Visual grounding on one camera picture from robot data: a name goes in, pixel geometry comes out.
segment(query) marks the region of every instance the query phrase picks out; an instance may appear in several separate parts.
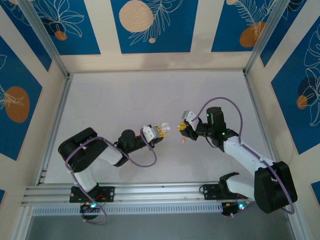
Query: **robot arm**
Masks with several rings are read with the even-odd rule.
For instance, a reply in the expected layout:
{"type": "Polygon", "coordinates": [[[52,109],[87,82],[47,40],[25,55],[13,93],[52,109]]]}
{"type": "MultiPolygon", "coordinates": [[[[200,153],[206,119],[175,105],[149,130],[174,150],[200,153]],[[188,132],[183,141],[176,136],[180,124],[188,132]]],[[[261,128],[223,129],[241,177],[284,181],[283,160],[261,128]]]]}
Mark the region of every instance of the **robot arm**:
{"type": "Polygon", "coordinates": [[[185,111],[178,130],[184,137],[194,141],[199,136],[210,138],[214,146],[234,157],[252,175],[252,178],[245,178],[233,172],[222,176],[217,195],[228,197],[241,194],[255,200],[265,213],[271,213],[288,205],[289,201],[284,191],[275,176],[263,163],[265,161],[280,177],[292,202],[297,201],[298,197],[288,165],[282,161],[274,162],[256,152],[245,142],[239,142],[239,135],[227,128],[220,107],[208,108],[206,116],[207,123],[203,123],[200,118],[193,121],[196,115],[189,110],[185,111]]]}
{"type": "MultiPolygon", "coordinates": [[[[152,127],[151,125],[144,126],[141,132],[146,142],[151,148],[154,148],[157,143],[164,139],[169,130],[169,125],[164,123],[156,127],[152,127]]],[[[97,136],[97,133],[89,127],[64,141],[59,146],[58,152],[63,160],[66,161],[79,146],[97,136]]],[[[102,139],[94,140],[80,149],[68,162],[78,183],[92,197],[98,194],[97,189],[99,185],[92,174],[90,166],[97,158],[103,159],[115,167],[120,167],[128,161],[128,158],[123,153],[128,155],[147,146],[142,136],[136,136],[135,132],[130,129],[123,131],[114,145],[122,152],[109,146],[102,139]]]]}

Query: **metal vent grille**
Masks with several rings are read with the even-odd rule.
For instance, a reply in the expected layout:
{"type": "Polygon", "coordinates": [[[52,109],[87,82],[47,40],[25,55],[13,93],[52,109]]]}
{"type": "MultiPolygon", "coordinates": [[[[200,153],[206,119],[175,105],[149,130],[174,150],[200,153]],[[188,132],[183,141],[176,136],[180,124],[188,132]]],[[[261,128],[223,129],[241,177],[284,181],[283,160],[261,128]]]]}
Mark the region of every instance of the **metal vent grille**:
{"type": "MultiPolygon", "coordinates": [[[[221,203],[181,203],[181,204],[126,204],[108,205],[103,207],[109,215],[138,214],[190,214],[190,213],[221,213],[221,203]]],[[[99,210],[86,215],[96,215],[99,210]]],[[[33,216],[75,216],[80,215],[80,206],[38,206],[33,209],[33,216]]]]}

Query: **white floor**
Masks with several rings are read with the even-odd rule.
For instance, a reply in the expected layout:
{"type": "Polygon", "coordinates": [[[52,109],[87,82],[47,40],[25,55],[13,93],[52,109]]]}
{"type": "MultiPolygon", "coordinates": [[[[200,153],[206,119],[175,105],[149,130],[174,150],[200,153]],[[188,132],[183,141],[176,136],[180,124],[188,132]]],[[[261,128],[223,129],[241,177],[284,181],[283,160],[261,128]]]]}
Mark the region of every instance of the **white floor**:
{"type": "MultiPolygon", "coordinates": [[[[239,172],[249,176],[246,169],[231,156],[211,148],[206,140],[187,139],[177,130],[185,110],[198,113],[203,104],[214,97],[233,100],[243,114],[242,139],[267,155],[265,143],[241,71],[176,70],[136,71],[75,74],[62,115],[60,127],[49,161],[46,184],[73,183],[64,161],[58,153],[59,145],[87,127],[99,136],[116,142],[122,131],[138,132],[145,125],[168,122],[171,131],[154,148],[156,165],[140,168],[127,162],[114,167],[96,160],[91,165],[100,183],[168,183],[207,182],[239,172]]],[[[227,101],[217,100],[208,107],[220,106],[227,127],[240,129],[236,109],[227,101]]],[[[205,111],[201,115],[206,120],[205,111]]],[[[130,156],[139,164],[147,165],[153,155],[147,149],[130,156]]]]}

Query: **purple cable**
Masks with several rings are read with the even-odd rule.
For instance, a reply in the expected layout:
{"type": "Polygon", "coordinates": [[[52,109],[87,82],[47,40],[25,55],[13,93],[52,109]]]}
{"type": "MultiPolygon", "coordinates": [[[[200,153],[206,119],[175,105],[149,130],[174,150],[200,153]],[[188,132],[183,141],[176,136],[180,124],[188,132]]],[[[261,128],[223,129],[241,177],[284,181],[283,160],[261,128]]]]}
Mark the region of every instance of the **purple cable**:
{"type": "MultiPolygon", "coordinates": [[[[200,109],[200,112],[199,112],[199,113],[195,116],[195,118],[192,119],[191,121],[194,122],[194,121],[200,116],[200,114],[203,112],[203,110],[205,109],[205,107],[206,107],[209,103],[211,103],[211,102],[214,101],[214,100],[218,100],[218,99],[222,99],[222,100],[228,101],[228,102],[231,103],[231,104],[236,108],[236,110],[238,111],[239,116],[240,116],[240,130],[239,130],[239,137],[238,137],[238,139],[239,139],[239,143],[241,144],[241,135],[242,135],[242,130],[243,130],[243,126],[244,126],[244,119],[243,119],[243,116],[242,116],[242,113],[241,113],[239,107],[238,107],[232,100],[230,100],[229,98],[226,98],[226,97],[223,97],[223,96],[218,96],[218,97],[214,97],[214,98],[210,99],[209,101],[207,101],[207,102],[203,105],[203,107],[200,109]]],[[[248,152],[250,152],[252,155],[254,155],[258,160],[261,161],[261,156],[258,155],[256,152],[252,151],[252,150],[251,150],[249,147],[247,147],[246,145],[241,145],[241,146],[242,146],[244,149],[246,149],[248,152]]],[[[291,214],[291,215],[295,214],[294,204],[293,204],[293,202],[292,202],[292,199],[291,199],[291,197],[290,197],[290,195],[289,195],[289,193],[288,193],[288,190],[286,189],[284,183],[281,181],[280,177],[279,177],[278,174],[275,172],[275,170],[273,170],[273,168],[272,168],[265,160],[262,160],[261,162],[262,162],[262,163],[271,171],[271,173],[274,175],[274,177],[276,178],[276,180],[277,180],[278,183],[280,184],[280,186],[281,186],[281,188],[282,188],[282,191],[284,192],[284,194],[285,194],[285,196],[286,196],[286,198],[287,198],[287,200],[288,200],[288,202],[289,202],[289,205],[290,205],[290,207],[291,207],[291,211],[288,211],[288,210],[286,210],[286,209],[284,209],[284,208],[282,208],[282,210],[284,210],[286,213],[291,214]]]]}
{"type": "Polygon", "coordinates": [[[85,190],[84,188],[79,184],[74,172],[72,171],[71,167],[68,165],[68,162],[70,161],[70,159],[78,152],[80,151],[84,146],[86,146],[87,144],[91,143],[92,141],[95,141],[95,140],[103,140],[105,143],[107,143],[108,145],[110,145],[111,147],[115,148],[116,150],[118,150],[120,153],[122,153],[127,159],[129,159],[133,164],[135,164],[136,166],[138,167],[141,167],[141,168],[149,168],[149,167],[152,167],[153,165],[156,164],[157,162],[157,155],[155,153],[155,151],[153,150],[153,148],[149,145],[149,143],[147,142],[147,140],[144,138],[144,135],[143,135],[143,129],[141,128],[140,130],[140,136],[143,140],[143,142],[146,144],[146,146],[150,149],[150,151],[152,151],[153,155],[154,155],[154,162],[151,163],[150,165],[140,165],[138,163],[136,163],[135,161],[133,161],[128,154],[124,153],[121,149],[118,149],[113,143],[111,143],[110,141],[108,141],[107,139],[101,137],[101,136],[96,136],[96,137],[93,137],[89,140],[87,140],[86,142],[84,142],[83,144],[81,144],[80,146],[78,146],[68,157],[67,159],[65,160],[65,167],[70,171],[71,173],[71,176],[72,178],[74,179],[75,181],[75,184],[77,185],[77,187],[81,190],[81,192],[83,192],[83,194],[92,202],[94,203],[102,212],[103,214],[105,215],[105,219],[103,221],[98,221],[98,222],[94,222],[94,221],[89,221],[87,219],[85,219],[85,212],[87,211],[84,210],[81,217],[83,218],[83,220],[88,223],[88,224],[93,224],[93,225],[101,225],[101,224],[104,224],[107,222],[107,213],[106,211],[104,210],[104,208],[97,203],[96,200],[94,200],[85,190]]]}

